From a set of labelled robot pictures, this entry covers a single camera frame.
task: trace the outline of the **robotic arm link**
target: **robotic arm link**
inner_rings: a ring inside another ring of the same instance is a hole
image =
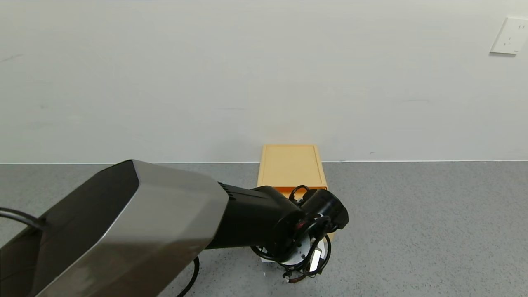
[[[214,248],[248,246],[287,276],[313,276],[328,262],[329,240],[324,260],[312,259],[314,250],[346,226],[348,212],[324,189],[297,202],[269,186],[249,190],[128,160],[98,172],[39,221],[0,249],[1,296],[157,296]]]

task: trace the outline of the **wall socket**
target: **wall socket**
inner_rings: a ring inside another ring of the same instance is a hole
[[[518,54],[528,38],[528,20],[509,17],[493,44],[492,53]]]

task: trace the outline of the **gray floor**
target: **gray floor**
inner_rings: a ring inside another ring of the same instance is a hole
[[[257,164],[169,165],[242,187]],[[105,165],[0,165],[0,205],[39,215]],[[350,223],[315,279],[207,250],[188,296],[527,296],[528,162],[326,163]],[[0,246],[23,226],[0,221]],[[161,296],[175,296],[188,267]]]

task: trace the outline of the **orange box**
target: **orange box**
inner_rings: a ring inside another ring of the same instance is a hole
[[[327,189],[325,173],[316,145],[268,144],[262,149],[257,186],[270,185],[288,197],[298,185]],[[295,199],[305,193],[299,189]]]

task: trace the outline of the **black cable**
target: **black cable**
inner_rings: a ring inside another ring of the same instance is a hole
[[[326,249],[327,249],[326,256],[325,256],[325,259],[323,260],[323,263],[321,264],[321,267],[319,267],[316,270],[311,271],[311,272],[306,272],[305,271],[306,267],[304,267],[303,271],[302,271],[302,273],[304,275],[312,276],[312,275],[316,275],[318,273],[321,273],[323,271],[323,269],[326,267],[326,264],[328,264],[328,260],[330,259],[330,254],[332,253],[332,243],[330,242],[330,238],[328,237],[328,235],[325,235],[325,238],[326,238],[326,243],[328,244],[328,246],[326,247]]]
[[[31,226],[31,227],[34,227],[34,228],[37,228],[37,229],[40,229],[40,230],[43,230],[44,229],[44,222],[33,217],[33,216],[30,216],[24,212],[21,212],[21,211],[18,211],[18,210],[15,210],[15,209],[10,209],[10,208],[5,208],[5,207],[0,207],[0,217],[3,217],[3,218],[8,218],[8,219],[12,219],[12,220],[15,220],[15,221],[19,221],[21,223],[24,223],[28,226]]]
[[[194,281],[196,281],[196,278],[198,277],[198,271],[200,270],[200,259],[198,257],[194,258],[194,272],[191,280],[189,281],[189,284],[183,289],[183,291],[178,294],[176,297],[183,297],[187,292],[191,289],[191,287],[194,284]]]
[[[298,185],[291,191],[291,194],[288,197],[288,200],[295,202],[295,192],[297,192],[297,190],[299,190],[299,189],[305,189],[306,191],[310,190],[309,187],[307,187],[307,186],[305,186],[303,184],[302,185]]]

